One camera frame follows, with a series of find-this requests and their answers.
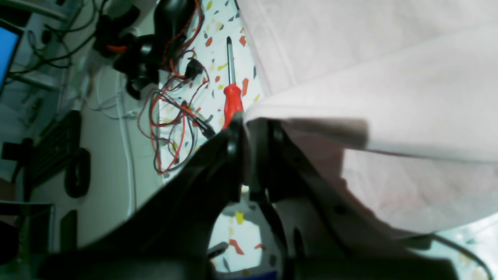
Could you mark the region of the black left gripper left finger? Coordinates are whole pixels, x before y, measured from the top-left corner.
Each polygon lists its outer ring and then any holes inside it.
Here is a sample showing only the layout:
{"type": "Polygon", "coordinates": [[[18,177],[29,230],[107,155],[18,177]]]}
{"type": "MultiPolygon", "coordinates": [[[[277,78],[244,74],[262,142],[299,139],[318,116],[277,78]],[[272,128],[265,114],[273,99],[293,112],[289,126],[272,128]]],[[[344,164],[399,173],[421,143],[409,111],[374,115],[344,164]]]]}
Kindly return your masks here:
{"type": "Polygon", "coordinates": [[[238,202],[243,114],[208,140],[135,215],[80,250],[51,255],[42,280],[204,280],[217,217],[238,202]]]}

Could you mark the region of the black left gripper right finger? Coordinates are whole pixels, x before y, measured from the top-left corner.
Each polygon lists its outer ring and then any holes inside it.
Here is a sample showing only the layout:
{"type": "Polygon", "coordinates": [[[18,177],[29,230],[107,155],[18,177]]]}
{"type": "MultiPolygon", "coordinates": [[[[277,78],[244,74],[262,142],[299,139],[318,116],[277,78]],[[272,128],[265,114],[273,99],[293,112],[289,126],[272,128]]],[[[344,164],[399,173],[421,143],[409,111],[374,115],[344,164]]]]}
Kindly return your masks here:
{"type": "Polygon", "coordinates": [[[249,123],[250,198],[283,239],[284,280],[456,280],[447,259],[386,236],[331,186],[281,125],[249,123]]]}

